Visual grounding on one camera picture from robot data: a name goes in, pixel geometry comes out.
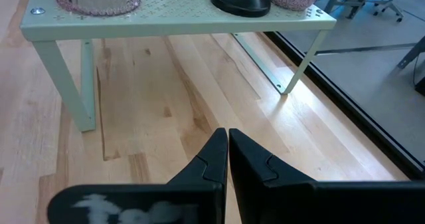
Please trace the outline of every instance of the perforated shelf top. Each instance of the perforated shelf top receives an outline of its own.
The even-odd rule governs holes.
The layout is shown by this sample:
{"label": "perforated shelf top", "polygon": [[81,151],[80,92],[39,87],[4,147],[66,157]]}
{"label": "perforated shelf top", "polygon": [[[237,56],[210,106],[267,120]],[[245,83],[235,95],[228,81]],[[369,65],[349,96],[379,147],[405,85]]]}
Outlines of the perforated shelf top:
{"label": "perforated shelf top", "polygon": [[[42,7],[42,15],[31,9]],[[143,37],[200,33],[332,29],[336,20],[312,5],[289,11],[272,5],[260,18],[238,17],[210,0],[141,0],[135,11],[117,17],[89,17],[61,9],[55,0],[30,0],[21,23],[29,41]]]}

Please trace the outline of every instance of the gray floor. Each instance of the gray floor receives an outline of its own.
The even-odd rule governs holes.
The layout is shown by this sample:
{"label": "gray floor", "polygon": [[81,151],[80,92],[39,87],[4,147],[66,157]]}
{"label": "gray floor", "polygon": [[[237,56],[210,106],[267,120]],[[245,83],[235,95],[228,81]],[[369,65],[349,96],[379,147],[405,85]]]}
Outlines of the gray floor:
{"label": "gray floor", "polygon": [[[327,0],[316,5],[324,8]],[[425,0],[395,0],[404,19],[397,23],[391,10],[374,17],[379,10],[366,4],[353,20],[345,17],[349,8],[335,7],[338,19],[321,50],[349,49],[416,43],[425,35]],[[306,51],[317,32],[283,33],[297,48]],[[404,70],[396,68],[408,49],[322,55],[315,64],[343,89],[369,116],[421,162],[425,160],[425,96],[414,90],[414,62]],[[425,76],[425,55],[420,56],[416,82]]]}

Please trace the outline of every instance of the black object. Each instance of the black object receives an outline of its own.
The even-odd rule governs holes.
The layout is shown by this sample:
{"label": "black object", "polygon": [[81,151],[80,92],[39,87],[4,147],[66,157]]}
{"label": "black object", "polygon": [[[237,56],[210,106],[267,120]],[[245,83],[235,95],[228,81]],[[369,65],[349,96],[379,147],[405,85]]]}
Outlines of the black object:
{"label": "black object", "polygon": [[261,17],[270,11],[270,0],[211,0],[217,8],[242,17]]}
{"label": "black object", "polygon": [[243,224],[425,221],[424,182],[322,182],[236,129],[230,170]]}
{"label": "black object", "polygon": [[417,92],[419,92],[421,95],[425,96],[425,77],[422,78],[421,81],[419,81],[414,88]]}
{"label": "black object", "polygon": [[224,223],[227,134],[217,129],[166,185],[80,185],[48,205],[50,224]]}

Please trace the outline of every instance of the wooden floor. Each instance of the wooden floor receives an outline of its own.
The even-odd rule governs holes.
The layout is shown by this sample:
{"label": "wooden floor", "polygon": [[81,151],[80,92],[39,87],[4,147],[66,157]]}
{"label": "wooden floor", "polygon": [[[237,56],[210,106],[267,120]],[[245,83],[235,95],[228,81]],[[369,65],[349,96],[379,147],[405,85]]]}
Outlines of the wooden floor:
{"label": "wooden floor", "polygon": [[[1,224],[46,223],[48,201],[70,185],[165,183],[218,127],[318,180],[406,179],[310,80],[278,95],[227,34],[94,41],[97,129],[81,134],[19,31],[27,1],[0,0]],[[289,82],[284,55],[245,38]],[[79,83],[78,41],[60,48]],[[227,223],[240,223],[232,185],[227,194]]]}

